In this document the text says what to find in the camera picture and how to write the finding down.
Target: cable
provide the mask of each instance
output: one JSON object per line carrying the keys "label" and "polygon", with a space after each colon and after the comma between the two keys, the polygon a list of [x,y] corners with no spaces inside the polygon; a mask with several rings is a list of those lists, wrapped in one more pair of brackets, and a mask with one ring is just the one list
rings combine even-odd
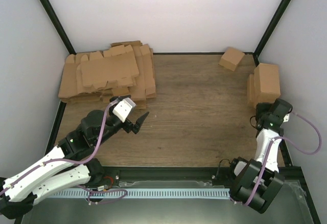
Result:
{"label": "cable", "polygon": [[221,165],[221,163],[222,163],[224,160],[228,160],[228,163],[230,164],[229,159],[222,159],[222,160],[220,160],[220,162],[219,162],[219,164],[218,164],[218,169],[217,169],[217,173],[216,173],[215,179],[218,179],[218,174],[219,174],[219,170],[220,170],[220,165]]}
{"label": "cable", "polygon": [[255,126],[251,123],[251,121],[252,121],[253,118],[255,118],[255,115],[252,116],[252,117],[250,117],[250,125],[251,125],[253,128],[255,128]]}
{"label": "cable", "polygon": [[81,185],[77,185],[77,187],[79,188],[82,188],[83,190],[89,192],[89,196],[87,197],[87,201],[88,201],[88,204],[89,205],[105,205],[105,204],[110,204],[110,203],[114,203],[114,202],[117,202],[118,200],[121,200],[122,198],[126,197],[127,194],[128,194],[128,191],[126,189],[114,189],[114,190],[110,190],[110,191],[105,191],[105,193],[110,193],[110,192],[124,192],[124,195],[118,197],[118,198],[115,198],[114,200],[108,200],[108,201],[101,201],[101,202],[92,202],[90,200],[90,197],[93,196],[93,194],[96,194],[96,193],[104,193],[104,191],[92,191],[92,190],[89,190]]}
{"label": "cable", "polygon": [[299,114],[297,114],[297,113],[295,113],[295,112],[292,112],[292,113],[293,113],[295,116],[297,116],[297,117],[301,118],[302,120],[304,120],[305,122],[307,122],[309,125],[311,125],[312,128],[317,132],[317,135],[318,135],[318,138],[319,138],[319,145],[318,145],[318,148],[317,148],[316,150],[314,150],[313,152],[307,152],[307,151],[304,151],[304,150],[300,149],[300,148],[296,145],[296,143],[294,143],[293,141],[291,141],[290,139],[288,139],[288,138],[286,138],[286,137],[284,137],[284,136],[276,136],[276,137],[272,138],[272,139],[270,140],[269,144],[268,144],[267,152],[266,152],[266,155],[265,155],[264,161],[263,161],[263,163],[262,163],[262,167],[261,167],[260,173],[259,173],[259,175],[258,175],[258,179],[256,180],[256,183],[255,183],[255,185],[254,185],[254,188],[253,188],[253,190],[252,190],[252,193],[251,193],[250,197],[248,198],[248,200],[247,200],[246,203],[244,204],[245,206],[248,206],[248,205],[251,203],[251,201],[252,201],[252,199],[253,199],[253,197],[254,197],[254,195],[255,195],[255,193],[256,193],[256,190],[258,189],[258,186],[259,186],[259,183],[260,183],[260,181],[261,181],[262,175],[263,175],[263,173],[264,173],[264,171],[265,171],[265,167],[266,167],[266,164],[267,164],[267,160],[268,160],[268,156],[269,156],[270,149],[271,149],[273,143],[275,142],[275,140],[283,139],[283,140],[285,140],[285,141],[288,141],[288,142],[289,142],[290,144],[292,144],[292,145],[293,145],[297,150],[299,150],[301,153],[306,154],[306,155],[314,155],[314,154],[316,154],[317,152],[320,151],[320,149],[321,149],[321,145],[322,145],[322,138],[321,138],[321,134],[320,134],[318,128],[315,127],[314,124],[312,124],[309,120],[307,120],[306,118],[302,117],[301,115],[299,115]]}
{"label": "cable", "polygon": [[[75,161],[75,160],[70,160],[70,159],[50,159],[48,161],[43,162],[43,165],[36,165],[34,168],[32,168],[29,171],[27,171],[26,173],[24,173],[21,177],[17,178],[17,180],[15,180],[14,182],[12,182],[10,184],[11,188],[14,187],[20,180],[22,180],[23,178],[28,176],[30,173],[32,173],[33,171],[37,170],[38,168],[40,168],[42,166],[45,166],[46,164],[49,164],[49,163],[52,163],[52,162],[58,162],[58,161],[68,162],[68,163],[72,163],[72,164],[85,164],[85,163],[89,162],[96,155],[96,153],[97,153],[97,151],[98,151],[98,149],[100,147],[103,132],[104,132],[104,127],[105,127],[105,124],[106,124],[106,118],[107,118],[107,115],[108,115],[108,112],[109,112],[109,108],[112,107],[113,105],[117,104],[118,102],[119,102],[118,99],[112,101],[111,103],[108,104],[108,106],[104,110],[98,141],[97,141],[96,147],[95,147],[93,153],[90,155],[90,157],[88,157],[87,159],[82,160],[82,161]],[[9,189],[10,189],[9,187],[4,188],[0,192],[0,196],[2,196]]]}

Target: small cardboard box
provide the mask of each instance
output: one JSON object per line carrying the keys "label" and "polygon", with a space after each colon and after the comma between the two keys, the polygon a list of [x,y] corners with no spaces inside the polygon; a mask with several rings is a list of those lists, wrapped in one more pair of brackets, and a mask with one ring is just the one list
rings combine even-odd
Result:
{"label": "small cardboard box", "polygon": [[281,96],[277,65],[260,63],[254,69],[254,107],[258,103],[274,103]]}
{"label": "small cardboard box", "polygon": [[240,64],[242,58],[244,57],[244,53],[235,49],[233,47],[229,47],[227,51],[222,55],[219,65],[235,71],[237,66]]}
{"label": "small cardboard box", "polygon": [[250,74],[247,79],[247,105],[253,107],[254,105],[254,75]]}

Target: cardboard flap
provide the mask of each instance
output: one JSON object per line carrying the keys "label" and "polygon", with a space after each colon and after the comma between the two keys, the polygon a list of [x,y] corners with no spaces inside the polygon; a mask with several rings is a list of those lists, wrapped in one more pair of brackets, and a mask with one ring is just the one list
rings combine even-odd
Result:
{"label": "cardboard flap", "polygon": [[125,41],[125,42],[117,42],[117,43],[112,43],[111,44],[111,47],[115,47],[117,45],[124,45],[124,46],[128,46],[128,45],[131,45],[131,46],[141,46],[142,45],[142,42],[139,41],[139,40],[136,40],[136,41]]}
{"label": "cardboard flap", "polygon": [[88,59],[88,57],[90,55],[90,52],[77,53],[76,56],[75,56],[75,63],[76,64],[80,64],[81,63],[81,58],[84,55],[86,55],[87,56],[87,59]]}
{"label": "cardboard flap", "polygon": [[133,51],[134,51],[134,55],[135,55],[136,57],[141,57],[141,56],[142,56],[141,50],[139,49],[138,46],[134,46],[134,47],[133,47]]}
{"label": "cardboard flap", "polygon": [[83,55],[81,58],[80,58],[80,63],[81,62],[88,62],[88,56],[87,55]]}
{"label": "cardboard flap", "polygon": [[107,49],[107,50],[103,51],[103,56],[104,57],[111,57],[111,51],[110,51],[110,49]]}
{"label": "cardboard flap", "polygon": [[67,58],[65,63],[67,64],[74,64],[75,63],[75,55],[74,54],[70,54]]}
{"label": "cardboard flap", "polygon": [[58,94],[59,98],[70,98],[77,95],[76,69],[78,65],[75,63],[69,63],[71,59],[72,58],[69,57],[68,63],[65,63],[63,68]]}
{"label": "cardboard flap", "polygon": [[110,52],[111,52],[112,56],[118,56],[118,55],[126,53],[125,47],[123,44],[110,48]]}
{"label": "cardboard flap", "polygon": [[147,54],[151,54],[148,44],[142,45],[139,49],[141,50],[142,56],[145,56]]}
{"label": "cardboard flap", "polygon": [[104,51],[103,55],[101,52],[91,53],[89,61],[81,62],[81,72],[83,86],[93,85],[96,89],[115,82],[117,87],[133,86],[133,78],[139,75],[134,51],[130,45],[112,47]]}
{"label": "cardboard flap", "polygon": [[93,84],[94,88],[97,89],[97,90],[100,89],[100,88],[105,88],[106,85],[107,85],[106,81],[105,82],[100,82],[100,83],[97,83],[97,84]]}
{"label": "cardboard flap", "polygon": [[129,91],[133,101],[140,101],[146,99],[143,57],[141,55],[141,50],[139,46],[134,46],[133,50],[135,51],[134,53],[138,54],[138,55],[135,54],[135,56],[136,56],[137,67],[139,70],[139,76],[135,78],[136,86],[129,87]]}
{"label": "cardboard flap", "polygon": [[93,61],[93,60],[98,60],[98,59],[102,59],[102,58],[103,58],[103,56],[102,56],[101,52],[97,51],[97,52],[91,52],[90,53],[89,60]]}
{"label": "cardboard flap", "polygon": [[128,52],[132,52],[133,51],[133,47],[131,45],[128,45],[125,47],[125,52],[128,53]]}
{"label": "cardboard flap", "polygon": [[141,46],[140,50],[142,53],[143,65],[144,65],[146,96],[149,96],[156,92],[152,55],[151,55],[149,45],[147,45],[147,44]]}

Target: stack of flattened cardboard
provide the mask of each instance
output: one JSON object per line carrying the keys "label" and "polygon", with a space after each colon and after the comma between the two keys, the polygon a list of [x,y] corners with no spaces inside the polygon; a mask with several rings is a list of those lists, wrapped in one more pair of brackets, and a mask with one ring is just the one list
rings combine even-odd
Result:
{"label": "stack of flattened cardboard", "polygon": [[156,97],[153,51],[140,41],[113,43],[103,52],[78,53],[66,59],[59,90],[65,103],[108,103],[131,95],[138,108]]}
{"label": "stack of flattened cardboard", "polygon": [[274,103],[281,96],[277,65],[260,63],[247,80],[247,101],[254,108],[258,103]]}

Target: brown box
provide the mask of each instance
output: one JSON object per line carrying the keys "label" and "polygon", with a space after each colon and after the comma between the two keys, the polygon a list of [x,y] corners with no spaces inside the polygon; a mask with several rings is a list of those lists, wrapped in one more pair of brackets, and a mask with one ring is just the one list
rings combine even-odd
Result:
{"label": "brown box", "polygon": [[115,47],[115,46],[122,45],[122,44],[123,44],[124,46],[131,45],[132,47],[143,45],[141,41],[136,40],[136,41],[126,41],[126,42],[116,42],[116,43],[112,43],[112,44],[111,44],[111,47]]}
{"label": "brown box", "polygon": [[219,65],[235,71],[236,67],[240,64],[240,61],[244,57],[244,53],[235,49],[233,47],[229,47],[227,51],[222,55]]}
{"label": "brown box", "polygon": [[250,74],[247,79],[247,105],[253,107],[254,105],[254,75]]}
{"label": "brown box", "polygon": [[115,88],[111,90],[112,96],[129,95],[128,87]]}
{"label": "brown box", "polygon": [[105,89],[107,83],[117,82],[118,87],[133,86],[139,75],[132,46],[118,45],[103,54],[98,52],[82,56],[80,64],[82,84],[96,90]]}
{"label": "brown box", "polygon": [[62,98],[63,103],[81,103],[81,102],[96,102],[100,100],[101,93],[82,94],[71,98]]}
{"label": "brown box", "polygon": [[254,69],[254,107],[258,103],[274,103],[281,96],[277,65],[260,63]]}
{"label": "brown box", "polygon": [[142,45],[140,50],[142,53],[144,66],[145,95],[149,96],[156,93],[152,54],[149,45],[147,44]]}
{"label": "brown box", "polygon": [[146,99],[145,96],[146,87],[145,87],[144,61],[141,53],[141,48],[140,46],[134,46],[133,50],[136,58],[137,67],[139,70],[139,76],[135,78],[136,86],[129,87],[129,91],[132,100],[135,102],[135,101],[143,101]]}

